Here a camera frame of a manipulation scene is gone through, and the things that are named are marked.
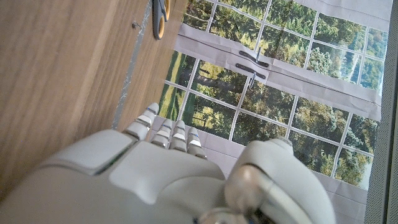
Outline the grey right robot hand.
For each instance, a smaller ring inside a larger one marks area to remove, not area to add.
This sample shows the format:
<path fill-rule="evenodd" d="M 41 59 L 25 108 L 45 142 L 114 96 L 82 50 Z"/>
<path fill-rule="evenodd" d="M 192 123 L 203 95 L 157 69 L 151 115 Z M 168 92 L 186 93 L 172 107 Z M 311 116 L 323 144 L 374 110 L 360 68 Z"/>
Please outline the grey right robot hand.
<path fill-rule="evenodd" d="M 106 129 L 43 161 L 2 202 L 2 223 L 334 223 L 315 174 L 283 137 L 252 141 L 229 176 L 197 130 L 153 103 L 123 132 Z"/>

